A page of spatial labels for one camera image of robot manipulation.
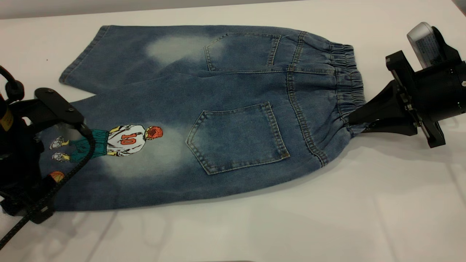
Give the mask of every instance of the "denim shorts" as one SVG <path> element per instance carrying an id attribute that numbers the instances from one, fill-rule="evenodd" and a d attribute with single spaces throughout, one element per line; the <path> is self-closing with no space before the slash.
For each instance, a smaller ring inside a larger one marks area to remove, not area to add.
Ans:
<path id="1" fill-rule="evenodd" d="M 325 166 L 363 130 L 348 124 L 365 103 L 353 48 L 288 28 L 103 26 L 60 82 L 96 94 L 73 105 L 108 136 L 57 210 L 277 185 Z M 54 128 L 41 137 L 44 176 L 87 150 Z"/>

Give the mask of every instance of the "cartoon print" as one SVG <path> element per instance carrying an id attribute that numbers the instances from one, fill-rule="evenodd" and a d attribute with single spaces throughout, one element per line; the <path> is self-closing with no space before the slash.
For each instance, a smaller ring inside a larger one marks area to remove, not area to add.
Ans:
<path id="1" fill-rule="evenodd" d="M 65 177 L 65 174 L 63 174 L 63 172 L 60 172 L 60 171 L 53 171 L 48 175 L 51 178 L 53 178 L 55 180 L 55 182 L 57 182 L 57 183 L 60 182 Z"/>
<path id="2" fill-rule="evenodd" d="M 146 140 L 154 140 L 163 136 L 163 131 L 158 126 L 149 126 L 144 129 L 142 125 L 121 125 L 110 131 L 93 129 L 92 135 L 96 141 L 96 149 L 92 158 L 110 155 L 124 157 L 134 154 L 142 149 Z M 86 157 L 90 146 L 87 139 L 67 140 L 58 137 L 50 145 L 50 149 L 62 146 L 74 145 L 76 151 L 67 155 L 62 152 L 53 154 L 52 159 L 60 162 L 80 162 Z"/>

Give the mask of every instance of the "yellow label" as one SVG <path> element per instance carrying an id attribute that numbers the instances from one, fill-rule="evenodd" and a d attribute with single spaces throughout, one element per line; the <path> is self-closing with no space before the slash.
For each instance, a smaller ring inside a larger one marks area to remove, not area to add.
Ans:
<path id="1" fill-rule="evenodd" d="M 7 109 L 5 115 L 2 118 L 0 118 L 0 123 L 5 131 L 10 130 L 11 126 L 13 125 L 13 115 L 11 114 L 9 108 Z"/>

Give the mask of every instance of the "sneaker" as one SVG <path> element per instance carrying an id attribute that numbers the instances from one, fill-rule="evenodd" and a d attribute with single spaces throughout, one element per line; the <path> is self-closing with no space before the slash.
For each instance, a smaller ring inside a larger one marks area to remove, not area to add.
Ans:
<path id="1" fill-rule="evenodd" d="M 63 137 L 57 137 L 55 141 L 53 141 L 52 144 L 50 145 L 50 149 L 62 147 L 63 142 L 65 142 L 65 139 Z"/>
<path id="2" fill-rule="evenodd" d="M 60 162 L 66 162 L 66 161 L 69 161 L 69 159 L 64 158 L 64 156 L 66 156 L 66 155 L 67 154 L 65 154 L 65 153 L 57 152 L 57 153 L 52 155 L 52 159 L 60 161 Z"/>

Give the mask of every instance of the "back pocket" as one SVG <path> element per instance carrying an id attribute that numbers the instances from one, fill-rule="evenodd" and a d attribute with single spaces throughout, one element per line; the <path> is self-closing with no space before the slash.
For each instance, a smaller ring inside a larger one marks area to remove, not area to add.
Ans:
<path id="1" fill-rule="evenodd" d="M 227 33 L 204 47 L 210 71 L 258 70 L 274 64 L 279 34 Z"/>
<path id="2" fill-rule="evenodd" d="M 209 175 L 290 157 L 269 102 L 202 111 L 186 144 Z"/>

